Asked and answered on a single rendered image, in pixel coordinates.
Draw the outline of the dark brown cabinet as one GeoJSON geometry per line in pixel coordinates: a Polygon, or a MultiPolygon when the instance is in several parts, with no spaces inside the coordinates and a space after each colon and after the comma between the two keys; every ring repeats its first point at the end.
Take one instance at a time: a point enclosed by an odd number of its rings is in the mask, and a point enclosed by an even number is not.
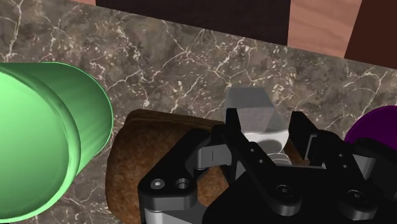
{"type": "Polygon", "coordinates": [[[397,0],[362,0],[344,57],[397,69],[397,0]]]}

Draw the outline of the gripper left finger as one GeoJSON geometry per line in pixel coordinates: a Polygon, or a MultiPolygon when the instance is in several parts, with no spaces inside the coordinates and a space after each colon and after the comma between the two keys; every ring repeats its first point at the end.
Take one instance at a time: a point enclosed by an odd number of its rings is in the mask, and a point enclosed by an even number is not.
{"type": "Polygon", "coordinates": [[[211,131],[189,130],[140,180],[137,190],[142,224],[254,223],[266,212],[296,215],[302,194],[283,179],[256,142],[241,132],[238,112],[211,131]],[[197,180],[220,166],[228,188],[210,206],[198,202],[197,180]]]}

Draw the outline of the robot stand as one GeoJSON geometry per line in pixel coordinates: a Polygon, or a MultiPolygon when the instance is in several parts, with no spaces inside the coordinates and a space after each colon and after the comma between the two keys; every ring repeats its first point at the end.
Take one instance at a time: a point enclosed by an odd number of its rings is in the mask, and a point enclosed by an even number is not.
{"type": "Polygon", "coordinates": [[[95,0],[113,10],[279,45],[288,42],[291,0],[95,0]]]}

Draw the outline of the brown bread slice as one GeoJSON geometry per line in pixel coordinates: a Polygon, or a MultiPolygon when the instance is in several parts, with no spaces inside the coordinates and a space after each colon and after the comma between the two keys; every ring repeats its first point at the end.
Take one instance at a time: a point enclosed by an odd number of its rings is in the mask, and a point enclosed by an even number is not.
{"type": "Polygon", "coordinates": [[[217,120],[145,109],[131,111],[117,133],[106,169],[109,210],[124,224],[141,224],[137,185],[192,128],[210,129],[217,120]]]}

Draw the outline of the green cylindrical cup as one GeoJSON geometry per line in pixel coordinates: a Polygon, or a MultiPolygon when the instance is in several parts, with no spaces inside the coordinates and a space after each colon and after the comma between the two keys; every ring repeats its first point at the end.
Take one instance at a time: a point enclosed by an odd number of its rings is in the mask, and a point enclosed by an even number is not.
{"type": "Polygon", "coordinates": [[[62,62],[0,62],[0,223],[46,211],[109,141],[111,102],[62,62]]]}

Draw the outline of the purple round object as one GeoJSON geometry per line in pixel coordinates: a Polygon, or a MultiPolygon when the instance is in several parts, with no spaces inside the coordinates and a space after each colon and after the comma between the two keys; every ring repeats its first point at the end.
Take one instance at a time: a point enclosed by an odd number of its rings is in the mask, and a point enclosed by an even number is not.
{"type": "Polygon", "coordinates": [[[383,106],[362,116],[349,129],[345,141],[371,138],[397,150],[397,106],[383,106]]]}

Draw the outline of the grey and white faceted object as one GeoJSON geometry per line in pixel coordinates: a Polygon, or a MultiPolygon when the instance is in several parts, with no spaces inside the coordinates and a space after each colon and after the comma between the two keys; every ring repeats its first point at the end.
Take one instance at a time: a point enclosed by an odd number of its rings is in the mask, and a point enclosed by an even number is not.
{"type": "Polygon", "coordinates": [[[276,164],[290,165],[284,152],[289,132],[285,119],[277,112],[264,88],[232,87],[225,97],[224,108],[237,110],[241,131],[276,164]]]}

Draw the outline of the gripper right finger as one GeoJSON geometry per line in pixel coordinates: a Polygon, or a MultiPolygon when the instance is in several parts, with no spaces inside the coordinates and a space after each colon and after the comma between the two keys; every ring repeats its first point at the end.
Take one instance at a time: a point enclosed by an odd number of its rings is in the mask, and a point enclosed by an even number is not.
{"type": "Polygon", "coordinates": [[[325,165],[331,206],[348,220],[397,220],[397,150],[368,138],[347,143],[318,129],[301,111],[289,138],[310,165],[325,165]]]}

